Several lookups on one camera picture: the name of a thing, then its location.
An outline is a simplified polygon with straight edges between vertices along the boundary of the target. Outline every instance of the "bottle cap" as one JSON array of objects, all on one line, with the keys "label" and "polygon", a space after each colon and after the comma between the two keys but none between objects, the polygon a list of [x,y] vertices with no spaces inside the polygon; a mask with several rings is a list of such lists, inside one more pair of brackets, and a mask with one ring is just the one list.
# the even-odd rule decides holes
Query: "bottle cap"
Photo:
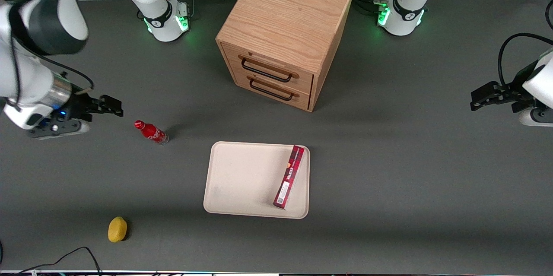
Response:
[{"label": "bottle cap", "polygon": [[134,122],[134,126],[139,130],[143,130],[144,127],[146,127],[146,124],[144,124],[143,121],[136,121]]}]

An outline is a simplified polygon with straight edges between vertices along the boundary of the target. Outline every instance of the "red box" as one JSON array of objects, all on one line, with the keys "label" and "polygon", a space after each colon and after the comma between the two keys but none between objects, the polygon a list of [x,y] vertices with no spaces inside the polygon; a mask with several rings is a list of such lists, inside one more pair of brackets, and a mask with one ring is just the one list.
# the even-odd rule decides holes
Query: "red box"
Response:
[{"label": "red box", "polygon": [[302,156],[304,154],[304,148],[300,146],[294,146],[292,149],[292,154],[290,154],[290,159],[288,160],[288,166],[286,172],[284,173],[284,178],[280,183],[278,192],[276,193],[275,200],[273,205],[284,209],[286,207],[286,202],[288,201],[288,195],[292,191],[292,185],[294,184],[294,179],[296,178],[296,173],[300,167],[300,162],[302,161]]}]

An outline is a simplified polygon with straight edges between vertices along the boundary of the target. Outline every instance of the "barcode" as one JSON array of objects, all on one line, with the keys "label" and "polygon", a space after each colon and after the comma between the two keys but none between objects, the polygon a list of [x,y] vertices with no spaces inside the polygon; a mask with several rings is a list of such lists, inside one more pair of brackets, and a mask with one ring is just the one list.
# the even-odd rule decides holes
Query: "barcode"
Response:
[{"label": "barcode", "polygon": [[289,186],[290,186],[290,182],[282,182],[282,187],[280,188],[280,193],[278,193],[278,199],[276,200],[277,203],[284,202],[284,198],[286,197],[286,193],[288,192]]}]

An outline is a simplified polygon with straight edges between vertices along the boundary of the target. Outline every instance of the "wooden cabinet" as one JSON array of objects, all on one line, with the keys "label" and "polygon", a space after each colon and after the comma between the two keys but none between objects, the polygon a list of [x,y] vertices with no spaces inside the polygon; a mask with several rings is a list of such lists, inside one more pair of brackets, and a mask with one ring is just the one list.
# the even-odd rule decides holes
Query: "wooden cabinet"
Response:
[{"label": "wooden cabinet", "polygon": [[351,0],[238,0],[216,41],[236,85],[312,112]]}]

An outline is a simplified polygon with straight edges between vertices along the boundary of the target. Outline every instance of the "drawer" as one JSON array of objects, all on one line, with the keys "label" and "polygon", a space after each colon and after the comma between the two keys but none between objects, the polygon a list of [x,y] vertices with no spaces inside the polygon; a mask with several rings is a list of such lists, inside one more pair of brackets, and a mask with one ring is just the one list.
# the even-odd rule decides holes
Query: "drawer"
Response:
[{"label": "drawer", "polygon": [[287,87],[275,85],[262,79],[253,77],[252,74],[235,74],[236,84],[244,89],[259,93],[265,97],[275,99],[292,105],[302,110],[307,110],[309,107],[309,95],[301,91],[294,91]]},{"label": "drawer", "polygon": [[241,48],[222,44],[234,75],[250,75],[256,80],[282,85],[305,94],[311,93],[313,75],[300,70],[287,68],[274,61],[263,59]]}]

